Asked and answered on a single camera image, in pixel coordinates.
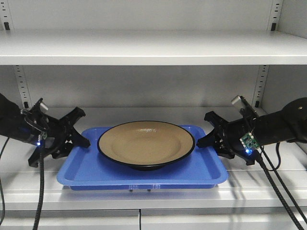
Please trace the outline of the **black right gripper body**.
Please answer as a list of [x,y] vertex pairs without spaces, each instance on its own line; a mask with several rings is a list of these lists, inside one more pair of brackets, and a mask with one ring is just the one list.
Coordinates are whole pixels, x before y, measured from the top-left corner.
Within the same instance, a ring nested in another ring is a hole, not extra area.
[[219,121],[211,122],[214,126],[214,137],[218,140],[218,153],[224,157],[232,159],[238,156],[246,161],[246,165],[254,165],[255,160],[251,154],[247,154],[241,138],[250,130],[243,119],[232,122],[220,119]]

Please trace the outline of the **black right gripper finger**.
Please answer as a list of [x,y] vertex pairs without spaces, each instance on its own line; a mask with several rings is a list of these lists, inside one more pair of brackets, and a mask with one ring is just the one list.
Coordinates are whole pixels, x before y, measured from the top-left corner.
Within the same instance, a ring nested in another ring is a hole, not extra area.
[[216,114],[214,111],[206,113],[204,120],[212,125],[213,130],[225,130],[228,124],[228,121]]
[[208,146],[213,146],[216,142],[215,130],[212,130],[206,136],[197,140],[196,146],[199,148],[206,148]]

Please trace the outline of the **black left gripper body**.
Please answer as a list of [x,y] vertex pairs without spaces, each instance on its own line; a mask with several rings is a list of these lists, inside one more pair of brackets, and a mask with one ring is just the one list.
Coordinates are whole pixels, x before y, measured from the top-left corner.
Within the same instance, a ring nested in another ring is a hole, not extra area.
[[54,159],[67,157],[72,150],[73,144],[70,143],[72,131],[70,113],[61,119],[46,115],[47,138],[45,140],[45,150],[43,157],[51,155]]

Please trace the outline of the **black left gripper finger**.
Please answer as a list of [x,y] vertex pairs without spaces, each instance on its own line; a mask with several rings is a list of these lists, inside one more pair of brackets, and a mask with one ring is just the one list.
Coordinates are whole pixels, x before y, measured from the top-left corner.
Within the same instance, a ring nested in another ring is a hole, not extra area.
[[82,117],[85,117],[86,114],[83,109],[75,107],[68,114],[64,115],[61,119],[58,120],[58,124],[64,127],[72,127],[75,123]]
[[83,148],[88,148],[91,145],[90,141],[77,132],[75,128],[72,128],[71,131],[71,141],[73,145]]

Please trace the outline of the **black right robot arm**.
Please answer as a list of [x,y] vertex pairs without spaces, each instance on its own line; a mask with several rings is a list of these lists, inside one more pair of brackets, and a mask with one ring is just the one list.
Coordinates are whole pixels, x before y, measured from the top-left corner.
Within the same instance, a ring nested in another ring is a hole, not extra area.
[[278,142],[307,141],[307,99],[299,98],[288,103],[282,110],[259,116],[243,96],[232,101],[242,118],[228,122],[215,112],[206,113],[204,119],[213,130],[197,141],[199,148],[212,146],[219,156],[233,159],[238,156],[247,165],[255,163],[253,147],[249,147],[244,138],[253,136],[260,146]]

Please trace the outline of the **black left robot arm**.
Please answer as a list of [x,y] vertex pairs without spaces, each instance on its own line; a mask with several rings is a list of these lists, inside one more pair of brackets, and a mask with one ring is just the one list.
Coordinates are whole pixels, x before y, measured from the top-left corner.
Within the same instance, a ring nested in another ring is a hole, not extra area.
[[74,146],[88,148],[90,141],[74,128],[74,124],[85,116],[83,109],[75,107],[62,118],[54,118],[43,112],[43,99],[30,109],[21,109],[17,104],[0,95],[0,134],[36,146],[28,159],[30,167],[37,168],[40,159],[40,140],[45,139],[43,156],[58,159],[66,157]]

